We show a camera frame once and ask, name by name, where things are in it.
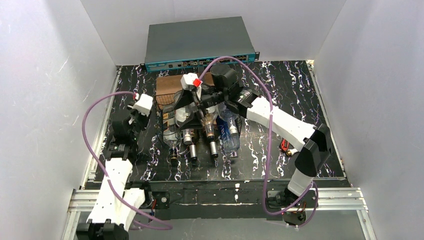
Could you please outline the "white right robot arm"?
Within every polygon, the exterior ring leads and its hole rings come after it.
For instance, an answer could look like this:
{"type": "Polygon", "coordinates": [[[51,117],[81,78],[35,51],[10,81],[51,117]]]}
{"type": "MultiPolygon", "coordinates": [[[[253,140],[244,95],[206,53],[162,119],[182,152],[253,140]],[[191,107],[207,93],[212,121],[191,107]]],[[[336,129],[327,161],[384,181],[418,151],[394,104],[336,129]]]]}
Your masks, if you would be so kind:
{"type": "Polygon", "coordinates": [[[173,109],[188,107],[190,114],[179,128],[205,126],[211,114],[210,108],[219,104],[231,113],[267,127],[298,150],[296,169],[285,193],[302,196],[332,154],[330,128],[325,124],[315,126],[306,123],[274,106],[270,96],[261,96],[238,80],[236,71],[228,64],[213,65],[210,74],[213,85],[206,84],[195,73],[182,75],[182,92],[173,109]]]}

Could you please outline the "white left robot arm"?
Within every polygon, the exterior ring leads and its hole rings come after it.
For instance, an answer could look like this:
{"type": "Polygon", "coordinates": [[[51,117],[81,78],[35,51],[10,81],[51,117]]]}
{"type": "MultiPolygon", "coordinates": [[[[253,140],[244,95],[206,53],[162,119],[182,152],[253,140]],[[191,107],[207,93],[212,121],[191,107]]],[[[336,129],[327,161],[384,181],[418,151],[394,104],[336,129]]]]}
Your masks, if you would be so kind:
{"type": "Polygon", "coordinates": [[[97,200],[85,223],[78,224],[79,240],[127,240],[138,208],[146,200],[140,187],[126,188],[138,154],[138,138],[149,123],[151,108],[128,107],[129,116],[112,122],[105,144],[103,177],[97,200]]]}

